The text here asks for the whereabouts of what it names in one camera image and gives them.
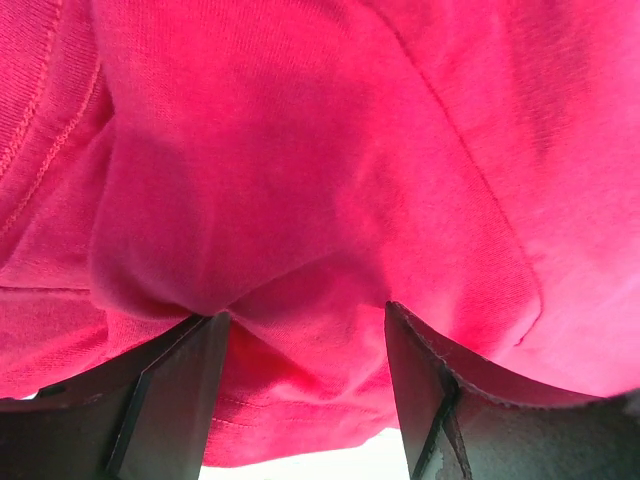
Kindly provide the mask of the pink t shirt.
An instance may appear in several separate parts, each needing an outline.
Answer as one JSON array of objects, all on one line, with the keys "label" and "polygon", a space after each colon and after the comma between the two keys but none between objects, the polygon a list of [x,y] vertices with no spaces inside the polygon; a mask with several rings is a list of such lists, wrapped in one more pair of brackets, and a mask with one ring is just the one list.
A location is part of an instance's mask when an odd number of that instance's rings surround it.
[{"label": "pink t shirt", "polygon": [[396,424],[388,301],[639,385],[635,1],[5,1],[1,393],[234,318],[205,464]]}]

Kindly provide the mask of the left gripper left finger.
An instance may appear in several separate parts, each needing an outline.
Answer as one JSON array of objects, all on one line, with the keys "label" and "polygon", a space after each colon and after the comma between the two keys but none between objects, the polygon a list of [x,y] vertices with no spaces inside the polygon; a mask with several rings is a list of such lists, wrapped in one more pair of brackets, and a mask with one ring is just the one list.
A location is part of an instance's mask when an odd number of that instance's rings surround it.
[{"label": "left gripper left finger", "polygon": [[226,313],[193,315],[32,399],[2,399],[2,479],[198,478],[229,332]]}]

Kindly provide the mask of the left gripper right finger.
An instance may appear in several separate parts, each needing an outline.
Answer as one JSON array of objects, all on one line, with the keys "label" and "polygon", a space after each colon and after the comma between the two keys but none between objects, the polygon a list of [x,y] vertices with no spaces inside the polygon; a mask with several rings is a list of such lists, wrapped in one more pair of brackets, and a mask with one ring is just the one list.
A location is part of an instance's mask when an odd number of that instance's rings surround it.
[{"label": "left gripper right finger", "polygon": [[598,398],[507,370],[385,307],[412,479],[636,479],[639,393]]}]

